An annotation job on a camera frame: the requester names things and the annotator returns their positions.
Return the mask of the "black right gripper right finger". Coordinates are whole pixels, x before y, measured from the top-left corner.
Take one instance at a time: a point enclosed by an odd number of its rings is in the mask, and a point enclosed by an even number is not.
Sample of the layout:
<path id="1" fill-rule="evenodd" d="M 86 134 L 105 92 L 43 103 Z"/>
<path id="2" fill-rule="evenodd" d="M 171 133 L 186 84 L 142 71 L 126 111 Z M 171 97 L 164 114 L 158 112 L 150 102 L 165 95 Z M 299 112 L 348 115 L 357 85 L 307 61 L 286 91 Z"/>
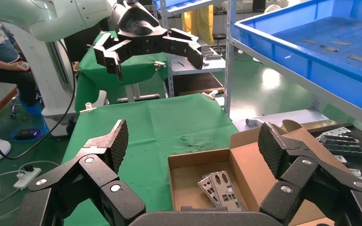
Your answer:
<path id="1" fill-rule="evenodd" d="M 321 160 L 304 142 L 287 138 L 268 122 L 258 148 L 276 183 L 259 211 L 288 225 L 303 201 L 314 203 L 337 226 L 362 226 L 362 180 Z"/>

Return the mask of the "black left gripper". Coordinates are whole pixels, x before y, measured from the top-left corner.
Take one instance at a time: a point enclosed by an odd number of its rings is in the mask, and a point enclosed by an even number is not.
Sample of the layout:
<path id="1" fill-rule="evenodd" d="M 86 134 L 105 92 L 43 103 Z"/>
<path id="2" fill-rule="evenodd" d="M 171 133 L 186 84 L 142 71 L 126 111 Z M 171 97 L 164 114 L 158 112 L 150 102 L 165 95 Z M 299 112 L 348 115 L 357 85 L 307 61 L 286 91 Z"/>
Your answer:
<path id="1" fill-rule="evenodd" d="M 106 67 L 108 74 L 123 82 L 121 63 L 132 56 L 167 53 L 185 57 L 198 70 L 203 67 L 203 54 L 198 37 L 182 30 L 164 29 L 143 5 L 135 0 L 119 0 L 112 11 L 117 38 L 111 33 L 102 36 L 93 46 L 96 62 Z"/>

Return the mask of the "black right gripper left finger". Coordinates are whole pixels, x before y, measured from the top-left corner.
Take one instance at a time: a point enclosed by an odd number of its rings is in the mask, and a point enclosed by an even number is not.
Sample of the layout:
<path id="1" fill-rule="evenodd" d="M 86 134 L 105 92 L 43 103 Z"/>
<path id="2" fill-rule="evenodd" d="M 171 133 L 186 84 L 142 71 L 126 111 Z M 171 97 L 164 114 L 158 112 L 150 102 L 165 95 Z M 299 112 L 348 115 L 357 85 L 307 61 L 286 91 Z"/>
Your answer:
<path id="1" fill-rule="evenodd" d="M 14 224 L 61 226 L 85 200 L 111 226 L 127 226 L 145 214 L 145 203 L 118 175 L 128 140 L 127 123 L 118 120 L 107 135 L 89 139 L 74 158 L 33 179 Z"/>

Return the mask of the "person hand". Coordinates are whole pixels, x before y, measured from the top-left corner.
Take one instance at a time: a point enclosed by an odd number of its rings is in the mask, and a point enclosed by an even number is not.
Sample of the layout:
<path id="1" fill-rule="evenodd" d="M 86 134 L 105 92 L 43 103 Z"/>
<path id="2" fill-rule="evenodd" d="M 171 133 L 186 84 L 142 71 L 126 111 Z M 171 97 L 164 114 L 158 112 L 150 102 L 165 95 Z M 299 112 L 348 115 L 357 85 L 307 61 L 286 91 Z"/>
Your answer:
<path id="1" fill-rule="evenodd" d="M 10 64 L 12 67 L 12 70 L 14 71 L 28 71 L 29 70 L 29 64 L 24 61 L 18 61 Z"/>

